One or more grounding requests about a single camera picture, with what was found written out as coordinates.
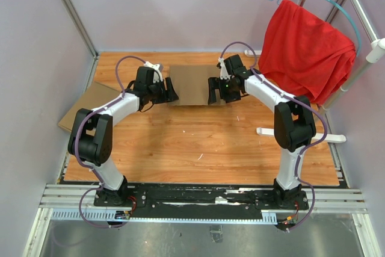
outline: red towel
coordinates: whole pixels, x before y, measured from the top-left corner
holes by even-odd
[[[266,30],[258,65],[281,89],[322,105],[348,79],[355,58],[348,37],[282,0]]]

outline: cardboard box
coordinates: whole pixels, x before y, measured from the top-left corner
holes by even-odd
[[[174,90],[179,96],[178,101],[169,105],[208,105],[210,77],[220,75],[216,66],[170,66],[170,78]],[[217,102],[213,105],[225,105],[221,100],[219,91],[216,90]]]
[[[113,100],[120,94],[120,91],[114,90],[99,82],[93,82],[85,93],[75,102],[66,115],[60,120],[58,126],[65,131],[72,130],[73,122],[78,110],[86,108],[88,110],[97,108]]]

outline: white wall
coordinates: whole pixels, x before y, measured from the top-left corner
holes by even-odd
[[[378,30],[385,37],[385,0],[362,0]],[[347,1],[344,5],[360,28],[363,48],[355,67],[361,64],[370,51],[370,41],[354,9]],[[349,23],[340,14],[333,23],[355,39]],[[331,109],[333,132],[346,134],[348,141],[337,146],[346,173],[354,188],[363,191],[371,220],[382,252],[385,253],[385,59],[374,64]]]
[[[57,122],[79,97],[91,56],[61,0],[0,0],[1,256],[21,256],[68,134]]]
[[[219,51],[234,40],[260,49],[277,8],[267,0],[72,2],[101,51]],[[329,10],[325,1],[307,7],[320,17]]]

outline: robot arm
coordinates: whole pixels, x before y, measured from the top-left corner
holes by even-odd
[[[249,94],[258,98],[274,113],[274,136],[281,147],[280,170],[274,180],[275,201],[282,204],[294,199],[301,191],[301,183],[297,178],[303,162],[300,151],[310,144],[316,129],[312,113],[283,96],[310,105],[308,98],[295,97],[281,90],[260,72],[257,72],[258,77],[255,76],[242,64],[239,55],[225,60],[220,58],[219,61],[220,77],[209,78],[208,104],[216,102],[215,90],[218,89],[220,98],[226,102],[240,100],[241,93]],[[293,120],[293,115],[298,116],[298,119]]]
[[[92,110],[80,109],[76,114],[68,151],[75,155],[76,134],[81,129],[78,143],[80,159],[103,179],[103,190],[116,204],[127,199],[127,180],[111,158],[112,128],[129,114],[141,111],[149,102],[154,105],[178,100],[171,79],[163,80],[161,70],[161,65],[146,62],[138,68],[135,81],[131,81],[114,100]],[[81,123],[90,114],[93,115],[81,128]]]

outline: wooden floor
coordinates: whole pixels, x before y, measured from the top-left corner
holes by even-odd
[[[127,53],[103,53],[94,80],[119,90],[116,62]],[[218,53],[134,53],[152,63],[170,65],[218,63]],[[241,56],[250,66],[252,58]],[[125,60],[119,68],[124,84],[135,79],[141,63]],[[260,137],[256,127],[273,127],[273,114],[254,97],[225,106],[155,105],[135,113],[114,128],[112,157],[130,182],[272,184],[280,163],[274,137]],[[338,185],[327,143],[304,157],[302,177],[314,185]],[[65,180],[95,180],[71,157]]]

